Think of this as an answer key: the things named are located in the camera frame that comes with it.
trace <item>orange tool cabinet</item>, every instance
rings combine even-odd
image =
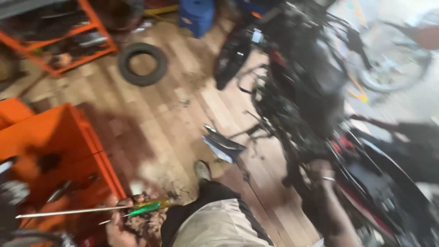
[[[109,35],[109,33],[107,32],[105,27],[102,25],[100,19],[98,18],[98,16],[94,12],[93,8],[88,3],[88,0],[77,0],[77,1],[78,1],[79,5],[81,6],[82,10],[84,10],[84,12],[87,14],[90,23],[85,24],[85,25],[80,25],[77,27],[73,27],[64,37],[59,38],[59,39],[46,40],[46,41],[33,41],[33,42],[28,42],[28,44],[22,44],[19,40],[7,35],[6,33],[2,32],[0,30],[0,41],[5,43],[6,45],[10,46],[12,49],[16,50],[17,52],[25,55],[28,59],[35,62],[42,69],[48,71],[55,78],[61,77],[61,74],[69,69],[73,69],[81,64],[90,62],[91,60],[96,59],[100,56],[117,51],[118,49],[117,49],[116,44],[113,42],[113,39],[111,38],[111,36]],[[76,35],[79,33],[83,33],[85,31],[89,31],[92,29],[97,29],[103,37],[107,38],[106,44],[108,47],[105,50],[97,51],[95,54],[93,54],[91,56],[83,56],[79,60],[71,62],[69,65],[67,65],[65,67],[62,67],[59,69],[54,69],[51,66],[47,65],[44,62],[43,58],[41,58],[40,56],[33,53],[33,51],[38,49],[38,48],[47,46],[49,44],[53,44],[53,43],[58,42],[64,38],[67,38],[67,37],[70,37],[70,36],[73,36],[73,35]]]
[[[7,107],[15,107],[22,116],[9,117],[14,108]],[[76,107],[64,104],[34,115],[18,100],[8,99],[0,102],[0,120],[9,123],[0,128],[0,160],[17,156],[9,179],[26,182],[30,189],[19,213],[93,208],[106,203],[109,206],[109,198],[126,197],[96,133]],[[55,168],[42,171],[38,158],[47,154],[57,154],[60,159]],[[97,180],[88,187],[67,193],[55,202],[46,202],[63,181],[82,183],[91,174]],[[93,232],[104,232],[103,226],[97,224],[109,217],[108,212],[101,212],[24,218],[21,227],[48,232],[62,229],[87,239]]]

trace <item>motorcycle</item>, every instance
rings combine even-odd
[[[264,5],[257,2],[239,5],[242,18],[229,33],[214,64],[217,89],[223,90],[238,74],[252,50],[270,51],[264,42],[255,42],[259,34],[254,36],[253,28],[264,36],[281,32],[272,23],[267,25],[257,18],[277,5],[276,1]],[[432,22],[432,18],[437,18],[435,11],[427,12],[417,22],[405,26],[377,21],[369,23],[370,28],[362,29],[361,38],[367,40],[366,53],[370,62],[364,68],[361,64],[356,65],[355,77],[358,82],[368,90],[379,93],[404,90],[421,82],[432,64],[433,56],[432,51],[421,48],[413,39],[417,28],[422,28],[426,22],[437,22]]]
[[[262,34],[254,25],[246,28],[252,30],[247,35],[253,42],[269,52],[268,65],[247,72],[256,75],[252,88],[241,86],[244,74],[238,77],[240,90],[251,95],[258,124],[230,137],[206,126],[204,141],[219,158],[239,163],[245,147],[232,138],[252,137],[259,130],[266,132],[263,137],[276,137],[287,161],[282,183],[293,186],[308,207],[316,202],[307,163],[330,160],[340,200],[365,246],[438,246],[435,207],[392,159],[358,138],[345,120],[343,88],[349,81],[348,69],[329,36],[358,53],[366,68],[372,65],[359,32],[327,13],[335,1],[283,1],[255,22],[268,24],[270,32]],[[266,72],[258,74],[257,69]],[[319,229],[312,215],[304,212]],[[370,241],[377,238],[384,242]]]

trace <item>person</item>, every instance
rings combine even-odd
[[[386,123],[356,114],[350,118],[393,134],[392,142],[386,142],[360,130],[353,131],[386,153],[414,182],[439,184],[439,126],[436,123]],[[402,141],[395,133],[405,135],[409,142]]]
[[[327,247],[360,247],[360,239],[333,189],[334,172],[325,160],[310,163],[319,212],[324,222]],[[267,247],[274,246],[264,228],[256,221],[241,196],[211,180],[208,165],[194,163],[199,196],[185,206],[167,211],[161,227],[162,247]],[[119,212],[107,224],[108,243],[113,247],[140,247],[134,234],[124,231]]]

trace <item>tire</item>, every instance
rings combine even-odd
[[[395,30],[400,30],[400,28],[398,28],[397,25],[393,25],[391,23],[381,22],[381,23],[376,23],[374,25],[375,28],[380,28],[380,26],[393,27]],[[409,42],[406,44],[394,44],[394,45],[398,46],[398,47],[407,47],[407,48],[412,49],[412,50],[414,47],[416,47],[416,45],[414,43],[409,43]],[[382,84],[377,80],[377,78],[374,78],[372,76],[370,71],[368,71],[366,69],[360,69],[358,71],[358,74],[357,74],[358,81],[362,86],[364,86],[368,90],[371,90],[374,92],[379,92],[379,93],[390,93],[390,92],[400,91],[400,90],[410,88],[423,80],[423,78],[425,77],[425,75],[428,72],[428,69],[430,68],[430,66],[432,64],[432,61],[433,61],[432,52],[426,51],[426,50],[424,50],[424,52],[425,52],[425,56],[423,56],[422,60],[420,60],[417,63],[418,66],[420,67],[419,74],[414,76],[413,78],[410,78],[410,80],[407,80],[407,82],[404,82],[404,83],[395,82],[394,84],[391,84],[391,85]]]
[[[20,58],[7,45],[0,43],[0,92],[20,76]]]
[[[238,74],[252,50],[251,41],[243,32],[242,25],[236,25],[221,47],[221,52],[214,64],[213,76],[218,90],[223,90]],[[227,63],[223,68],[220,67],[222,61]]]
[[[130,68],[130,60],[140,54],[148,54],[157,61],[154,71],[144,76],[137,75]],[[117,65],[120,74],[127,82],[139,87],[146,87],[157,83],[165,75],[168,68],[168,59],[165,53],[156,46],[147,43],[135,43],[129,45],[120,53]]]

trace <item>blue container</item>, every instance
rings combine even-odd
[[[213,0],[180,0],[180,27],[188,28],[195,38],[201,38],[212,26]]]

